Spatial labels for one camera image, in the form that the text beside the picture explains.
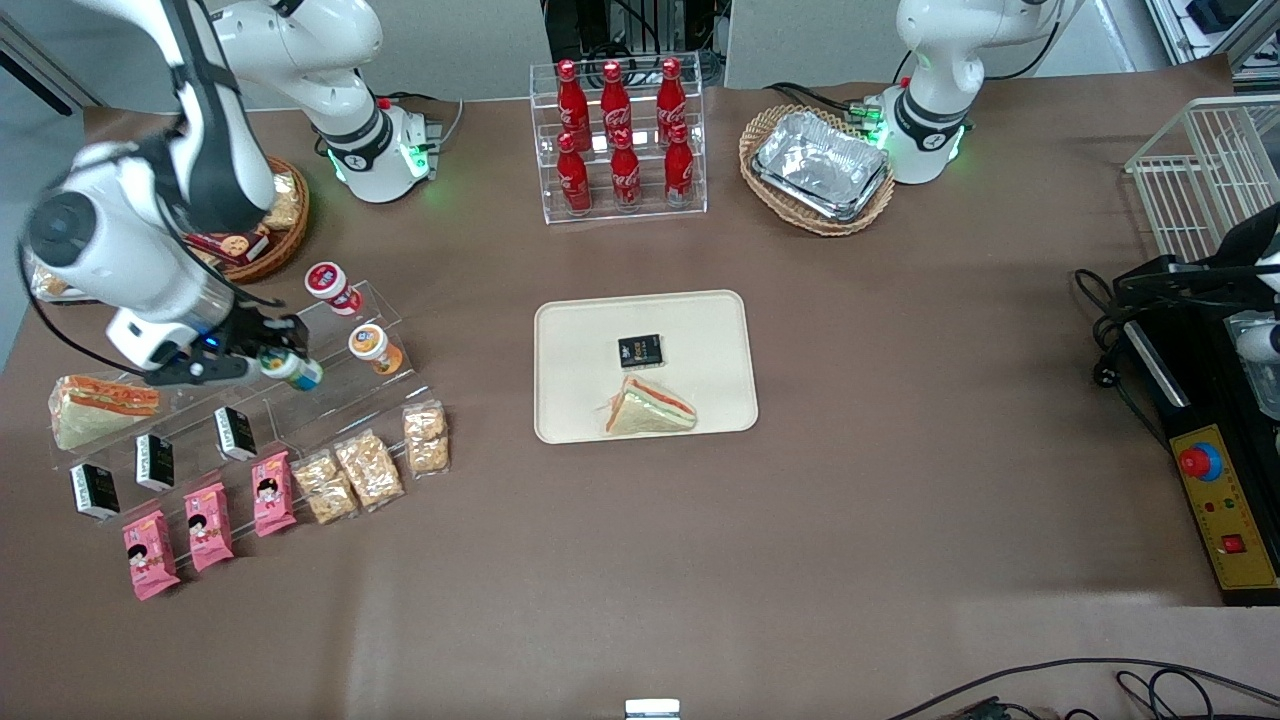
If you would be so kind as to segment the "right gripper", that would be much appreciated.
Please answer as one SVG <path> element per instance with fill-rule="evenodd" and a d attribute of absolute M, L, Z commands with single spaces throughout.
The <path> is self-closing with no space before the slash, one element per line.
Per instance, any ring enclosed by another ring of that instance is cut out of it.
<path fill-rule="evenodd" d="M 150 373 L 151 387 L 248 386 L 261 378 L 259 365 L 229 354 L 228 342 L 218 337 L 230 314 L 227 309 L 155 322 L 123 307 L 109 323 L 108 338 L 125 359 Z M 239 320 L 239 345 L 251 354 L 269 348 L 307 354 L 308 328 L 294 314 L 246 313 Z"/>

